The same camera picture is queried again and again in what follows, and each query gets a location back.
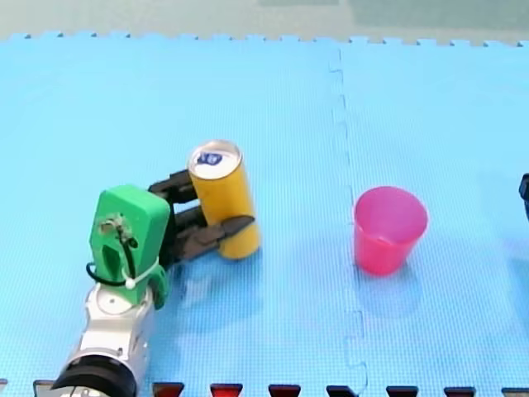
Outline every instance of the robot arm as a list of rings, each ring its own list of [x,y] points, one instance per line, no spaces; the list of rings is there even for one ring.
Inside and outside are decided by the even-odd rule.
[[[249,216],[207,225],[186,170],[153,184],[101,193],[88,274],[96,284],[85,302],[87,325],[47,393],[61,397],[137,397],[149,362],[155,310],[169,293],[166,272],[219,247],[254,221]]]

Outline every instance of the can lid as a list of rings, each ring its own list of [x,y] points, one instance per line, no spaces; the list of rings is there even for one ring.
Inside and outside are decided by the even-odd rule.
[[[239,148],[229,141],[213,140],[197,147],[189,157],[188,169],[200,179],[220,179],[241,163]]]

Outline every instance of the blue foam mat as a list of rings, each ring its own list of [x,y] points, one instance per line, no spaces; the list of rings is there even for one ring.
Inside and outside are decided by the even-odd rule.
[[[142,395],[529,386],[527,48],[23,36],[0,45],[3,397],[54,379],[79,338],[100,191],[163,179],[213,137],[245,152],[263,248],[173,279]],[[431,214],[385,280],[350,252],[352,203],[378,184]]]

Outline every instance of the yellow can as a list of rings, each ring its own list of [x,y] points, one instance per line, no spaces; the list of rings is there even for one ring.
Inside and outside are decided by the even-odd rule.
[[[188,170],[207,223],[239,215],[255,218],[253,200],[239,148],[229,141],[213,140],[197,147]],[[221,243],[219,252],[229,259],[245,258],[259,249],[260,234],[254,222]]]

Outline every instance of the pink plastic cup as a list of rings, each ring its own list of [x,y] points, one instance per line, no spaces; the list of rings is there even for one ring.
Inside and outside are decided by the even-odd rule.
[[[421,202],[399,188],[382,186],[363,193],[355,205],[355,263],[371,275],[399,269],[427,229]]]

